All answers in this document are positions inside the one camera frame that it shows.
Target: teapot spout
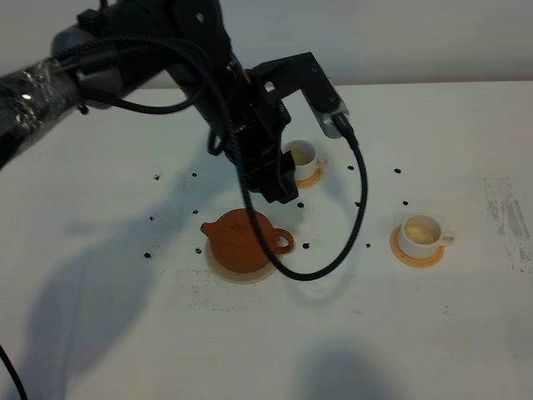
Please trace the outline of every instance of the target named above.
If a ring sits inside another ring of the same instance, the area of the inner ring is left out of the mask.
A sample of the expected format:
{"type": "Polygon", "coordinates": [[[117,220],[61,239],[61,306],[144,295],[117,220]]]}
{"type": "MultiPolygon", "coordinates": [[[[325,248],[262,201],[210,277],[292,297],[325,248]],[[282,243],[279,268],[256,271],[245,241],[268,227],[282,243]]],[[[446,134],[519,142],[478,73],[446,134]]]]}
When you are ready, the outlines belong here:
{"type": "Polygon", "coordinates": [[[208,238],[212,235],[213,233],[213,227],[214,227],[214,223],[208,223],[208,222],[205,222],[202,224],[202,226],[200,227],[200,230],[202,231],[202,233],[204,235],[206,235],[208,238]]]}

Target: white table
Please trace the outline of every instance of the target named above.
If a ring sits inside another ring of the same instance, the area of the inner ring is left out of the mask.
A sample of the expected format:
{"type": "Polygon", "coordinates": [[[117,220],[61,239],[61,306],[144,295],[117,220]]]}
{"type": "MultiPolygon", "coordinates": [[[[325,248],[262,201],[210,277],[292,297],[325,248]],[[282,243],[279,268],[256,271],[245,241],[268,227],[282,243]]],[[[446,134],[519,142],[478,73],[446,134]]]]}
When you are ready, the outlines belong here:
{"type": "MultiPolygon", "coordinates": [[[[30,398],[532,398],[533,82],[340,92],[370,197],[349,258],[317,282],[277,272],[234,285],[196,254],[201,224],[242,202],[234,167],[207,154],[194,109],[73,115],[6,167],[0,343],[30,398]],[[458,233],[426,270],[389,248],[393,228],[415,212],[458,233]]],[[[303,209],[254,198],[296,239],[284,261],[312,271],[346,241],[359,175],[301,94],[285,104],[293,122],[283,140],[313,141],[326,174],[301,191],[303,209]]],[[[3,367],[0,384],[0,398],[15,398],[3,367]]]]}

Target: robotic arm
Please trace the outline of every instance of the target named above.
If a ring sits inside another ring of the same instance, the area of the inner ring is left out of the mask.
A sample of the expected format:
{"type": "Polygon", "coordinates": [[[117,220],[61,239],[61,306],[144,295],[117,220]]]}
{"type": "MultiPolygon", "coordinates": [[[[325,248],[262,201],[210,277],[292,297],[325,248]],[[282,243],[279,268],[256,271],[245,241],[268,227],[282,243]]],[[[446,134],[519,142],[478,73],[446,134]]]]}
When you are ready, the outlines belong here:
{"type": "Polygon", "coordinates": [[[366,208],[365,163],[348,110],[311,53],[244,70],[232,52],[217,0],[118,0],[77,16],[53,41],[51,58],[0,78],[0,168],[36,142],[74,108],[126,108],[174,113],[194,105],[210,126],[207,151],[235,163],[242,199],[263,252],[289,278],[321,278],[344,260],[356,241],[366,208]],[[170,107],[122,100],[167,70],[188,99],[170,107]],[[266,84],[273,85],[272,90],[266,84]],[[262,235],[249,191],[268,202],[298,196],[292,155],[281,152],[291,121],[282,99],[302,90],[324,133],[344,137],[361,174],[361,206],[346,246],[323,269],[286,268],[262,235]]]}
{"type": "MultiPolygon", "coordinates": [[[[207,70],[226,99],[238,131],[248,187],[261,192],[268,202],[287,203],[298,195],[291,154],[281,154],[280,149],[281,132],[291,121],[282,102],[285,96],[301,89],[324,133],[331,138],[341,136],[331,117],[347,116],[348,111],[313,55],[300,54],[244,70],[232,52],[217,0],[119,0],[111,7],[103,1],[100,10],[82,12],[76,25],[54,38],[52,54],[121,36],[187,40],[205,52],[207,70]],[[273,84],[274,90],[268,92],[266,83],[273,84]]],[[[11,103],[3,108],[14,106],[17,110],[15,115],[5,115],[10,112],[4,109],[1,116],[0,166],[34,143],[69,108],[85,102],[96,108],[109,107],[94,99],[121,99],[164,69],[188,97],[202,87],[201,77],[177,63],[168,49],[133,44],[134,51],[131,43],[109,43],[61,62],[45,60],[5,77],[0,82],[2,98],[11,103]],[[25,135],[13,126],[21,118],[27,121],[24,129],[31,133],[25,135]]],[[[215,138],[222,139],[225,129],[212,92],[204,91],[194,107],[211,129],[208,150],[217,154],[215,138]]],[[[231,144],[223,142],[222,146],[234,160],[231,144]]]]}

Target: orange teapot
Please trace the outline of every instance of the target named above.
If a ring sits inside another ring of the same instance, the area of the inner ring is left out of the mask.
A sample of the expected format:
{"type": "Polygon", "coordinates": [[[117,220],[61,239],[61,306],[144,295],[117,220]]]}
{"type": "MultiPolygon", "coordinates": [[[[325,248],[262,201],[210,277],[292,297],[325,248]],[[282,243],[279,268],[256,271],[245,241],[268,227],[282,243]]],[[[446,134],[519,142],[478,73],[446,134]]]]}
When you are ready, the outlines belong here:
{"type": "MultiPolygon", "coordinates": [[[[267,217],[255,211],[268,247],[275,254],[286,254],[294,248],[292,235],[283,229],[275,229],[267,217]],[[288,244],[281,247],[277,239],[285,238],[288,244]]],[[[222,215],[218,221],[204,223],[202,232],[209,238],[215,259],[235,273],[253,273],[268,264],[244,208],[222,215]]]]}

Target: black wire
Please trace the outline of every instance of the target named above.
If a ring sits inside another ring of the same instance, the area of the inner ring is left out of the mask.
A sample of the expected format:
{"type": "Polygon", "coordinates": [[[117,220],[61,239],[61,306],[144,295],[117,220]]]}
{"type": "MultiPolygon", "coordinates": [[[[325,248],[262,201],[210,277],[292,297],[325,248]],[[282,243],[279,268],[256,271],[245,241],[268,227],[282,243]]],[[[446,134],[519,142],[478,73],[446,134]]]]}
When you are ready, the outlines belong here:
{"type": "Polygon", "coordinates": [[[323,269],[311,272],[311,273],[298,273],[290,270],[287,268],[283,263],[281,263],[274,252],[269,248],[267,240],[262,234],[261,228],[259,227],[259,222],[257,221],[257,217],[255,214],[255,211],[253,209],[252,199],[250,197],[249,189],[247,186],[247,174],[244,166],[244,157],[242,156],[242,150],[241,150],[241,144],[239,143],[238,138],[238,132],[234,128],[233,121],[232,121],[232,115],[229,111],[229,107],[227,106],[227,102],[225,98],[223,97],[218,85],[213,81],[211,75],[207,72],[207,70],[204,68],[202,63],[196,62],[194,59],[191,58],[190,54],[187,53],[186,50],[184,50],[182,47],[178,46],[177,44],[174,44],[172,41],[154,38],[154,37],[143,37],[143,36],[121,36],[121,37],[107,37],[104,39],[99,39],[96,41],[84,43],[78,47],[75,47],[74,49],[67,50],[66,52],[60,54],[57,56],[58,59],[61,59],[61,57],[69,57],[76,53],[76,51],[84,51],[90,48],[94,48],[97,46],[101,46],[104,43],[109,42],[126,42],[126,43],[152,43],[156,45],[163,46],[165,48],[169,48],[173,50],[183,61],[187,62],[191,67],[193,67],[196,71],[200,73],[202,76],[203,82],[211,89],[213,97],[217,101],[222,115],[222,120],[224,122],[226,132],[225,135],[222,137],[222,142],[224,142],[224,139],[226,136],[229,136],[229,142],[232,146],[232,153],[234,162],[237,168],[237,176],[239,180],[239,184],[241,186],[241,195],[242,195],[242,201],[244,202],[244,207],[247,211],[248,218],[250,219],[250,224],[252,225],[253,231],[256,234],[257,240],[259,244],[261,245],[262,251],[266,254],[269,261],[285,276],[297,280],[297,281],[312,281],[315,279],[322,278],[326,276],[328,273],[332,272],[335,268],[337,268],[342,261],[346,258],[348,253],[350,252],[351,248],[353,247],[354,242],[357,239],[357,235],[359,233],[359,230],[361,229],[361,223],[363,216],[365,214],[366,210],[366,199],[368,196],[368,182],[367,182],[367,176],[366,176],[366,167],[365,162],[363,160],[363,156],[361,154],[361,150],[359,149],[359,146],[357,145],[357,141],[355,136],[353,135],[353,130],[351,127],[348,127],[351,129],[350,132],[347,132],[346,129],[341,130],[341,133],[345,137],[345,139],[348,141],[348,144],[353,151],[356,160],[357,165],[359,167],[359,173],[361,175],[361,205],[357,212],[356,221],[354,223],[353,229],[351,230],[350,236],[346,242],[345,247],[342,249],[341,253],[326,267],[323,269]]]}
{"type": "Polygon", "coordinates": [[[11,364],[9,357],[7,356],[6,352],[3,350],[2,346],[0,346],[0,359],[2,359],[3,365],[6,366],[6,369],[9,372],[9,375],[11,375],[11,379],[13,380],[13,383],[15,384],[15,388],[17,388],[18,396],[20,397],[21,400],[27,400],[26,391],[24,390],[22,381],[18,377],[17,371],[15,371],[15,367],[13,366],[13,364],[11,364]]]}
{"type": "Polygon", "coordinates": [[[164,115],[164,114],[177,113],[178,111],[182,111],[182,110],[185,110],[186,108],[189,108],[191,105],[193,105],[196,102],[196,100],[203,94],[204,91],[205,91],[205,87],[201,87],[200,90],[196,91],[187,100],[180,102],[178,104],[175,104],[173,106],[165,106],[165,107],[145,106],[143,104],[137,104],[135,102],[129,102],[126,100],[122,100],[121,98],[111,96],[104,92],[82,90],[81,94],[86,100],[94,100],[96,102],[108,104],[110,106],[114,106],[117,108],[123,108],[125,110],[133,111],[135,113],[140,112],[142,114],[164,115]]]}
{"type": "MultiPolygon", "coordinates": [[[[62,61],[71,56],[77,55],[82,52],[86,52],[92,48],[103,46],[104,44],[107,44],[107,43],[139,43],[140,42],[140,43],[148,43],[151,45],[157,45],[160,47],[163,46],[163,47],[169,48],[167,45],[163,45],[162,42],[159,41],[159,39],[157,40],[158,42],[154,42],[154,40],[155,39],[151,37],[143,37],[143,36],[120,35],[120,36],[104,37],[101,39],[93,40],[91,42],[82,43],[76,47],[69,48],[68,50],[64,52],[60,52],[56,54],[54,57],[57,60],[62,61]]],[[[209,65],[209,57],[207,56],[206,52],[194,42],[190,42],[190,41],[182,40],[182,39],[168,39],[168,40],[165,40],[164,42],[171,43],[172,45],[181,47],[183,50],[187,50],[188,55],[193,56],[194,58],[197,58],[197,60],[200,63],[205,64],[205,66],[209,65]]],[[[135,47],[133,49],[129,48],[129,49],[122,51],[122,53],[130,53],[132,50],[138,51],[141,49],[142,49],[141,47],[135,47]]],[[[174,51],[174,53],[177,53],[181,59],[184,59],[183,58],[184,52],[174,51]]],[[[76,63],[69,64],[69,68],[75,68],[76,66],[77,66],[76,63]]],[[[104,92],[92,91],[92,90],[87,90],[87,89],[82,90],[81,94],[84,96],[86,100],[94,100],[94,101],[108,104],[108,105],[111,105],[117,108],[123,108],[129,111],[133,111],[135,113],[140,112],[144,114],[163,115],[163,114],[177,113],[186,108],[189,108],[205,92],[205,89],[206,89],[205,82],[202,81],[202,85],[187,100],[185,100],[184,102],[180,102],[178,104],[172,105],[172,106],[165,106],[165,107],[145,106],[142,104],[137,104],[134,102],[122,100],[121,98],[116,98],[104,92]]]]}
{"type": "Polygon", "coordinates": [[[241,185],[242,201],[244,202],[244,206],[247,211],[248,218],[250,219],[253,231],[256,234],[257,240],[259,241],[263,252],[268,257],[268,260],[286,277],[289,277],[296,281],[314,281],[316,279],[325,277],[328,273],[331,273],[335,268],[337,268],[342,263],[342,261],[344,261],[351,248],[353,247],[354,242],[357,239],[357,235],[359,233],[359,230],[361,229],[361,223],[366,210],[366,200],[368,197],[368,182],[366,176],[365,162],[363,160],[361,150],[356,145],[355,138],[353,141],[349,140],[348,142],[350,144],[351,150],[356,156],[357,165],[359,166],[359,173],[361,175],[361,206],[359,207],[359,210],[357,212],[356,222],[354,223],[353,229],[351,230],[350,237],[348,238],[345,247],[342,249],[341,253],[339,253],[339,255],[333,260],[332,263],[316,272],[298,273],[292,271],[291,269],[283,265],[283,263],[277,259],[274,252],[268,247],[267,240],[263,236],[261,228],[259,227],[259,222],[257,221],[257,217],[253,209],[252,199],[247,189],[246,172],[244,169],[244,162],[242,160],[242,151],[239,144],[239,140],[235,132],[230,132],[230,143],[232,145],[232,150],[235,155],[237,176],[239,177],[239,183],[241,185]]]}

